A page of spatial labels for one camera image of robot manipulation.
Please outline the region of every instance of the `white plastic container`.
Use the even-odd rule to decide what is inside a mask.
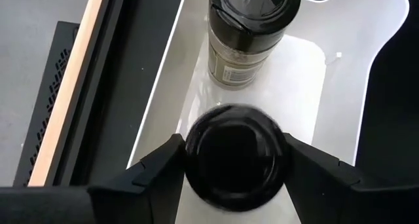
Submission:
[[[254,83],[228,91],[207,71],[208,0],[182,0],[128,167],[171,134],[186,137],[199,115],[221,103],[260,107],[284,132],[353,164],[370,68],[408,11],[408,0],[302,0]],[[200,200],[185,180],[177,223],[299,219],[285,188],[257,210],[232,214]]]

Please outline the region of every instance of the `black cap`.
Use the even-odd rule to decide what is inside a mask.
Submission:
[[[192,126],[185,174],[195,193],[209,204],[244,212],[276,195],[288,159],[288,144],[270,117],[252,107],[224,105]]]
[[[283,36],[301,0],[209,0],[209,23],[226,46],[262,52]]]

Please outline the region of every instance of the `jar label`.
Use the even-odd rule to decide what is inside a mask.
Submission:
[[[227,65],[224,66],[224,72],[223,72],[223,81],[227,83],[246,83],[248,81],[251,81],[253,78],[255,78],[257,71],[262,66],[263,63],[259,63],[255,66],[252,66],[250,68],[244,69],[238,69],[229,67]]]

